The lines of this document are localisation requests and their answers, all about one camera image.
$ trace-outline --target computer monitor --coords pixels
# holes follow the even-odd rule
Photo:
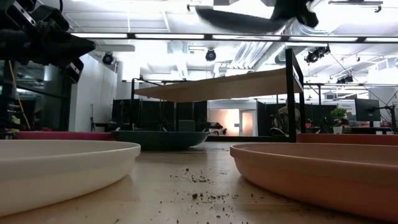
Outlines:
[[[355,99],[357,121],[380,121],[379,100]]]

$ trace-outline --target potted plant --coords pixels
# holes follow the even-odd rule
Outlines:
[[[343,132],[343,125],[348,123],[346,117],[346,109],[336,108],[330,112],[330,116],[334,119],[335,125],[333,126],[333,132],[335,134],[341,134]]]

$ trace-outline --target yellow cable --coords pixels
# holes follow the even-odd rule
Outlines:
[[[26,117],[25,111],[24,111],[24,107],[22,106],[21,99],[19,98],[19,93],[17,91],[17,83],[15,81],[14,71],[12,69],[12,64],[11,64],[10,60],[8,61],[8,64],[10,66],[10,72],[11,72],[11,76],[12,76],[12,83],[14,84],[15,94],[17,96],[17,100],[19,102],[19,106],[21,107],[22,114],[24,115],[24,118],[25,118],[25,121],[26,121],[26,125],[27,125],[27,129],[30,130],[29,121],[27,120],[27,117]]]

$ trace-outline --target wooden table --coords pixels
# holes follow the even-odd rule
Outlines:
[[[188,152],[142,153],[134,171],[113,185],[0,223],[376,223],[250,184],[237,171],[230,145],[206,142]]]

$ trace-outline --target wooden board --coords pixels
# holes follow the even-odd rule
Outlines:
[[[295,82],[294,92],[299,91]],[[286,93],[286,68],[135,90],[137,95],[177,103]]]
[[[65,202],[1,217],[0,223],[377,223],[290,200],[250,184],[236,169],[229,155],[230,145],[205,142],[190,152],[143,152],[134,172],[113,185]]]

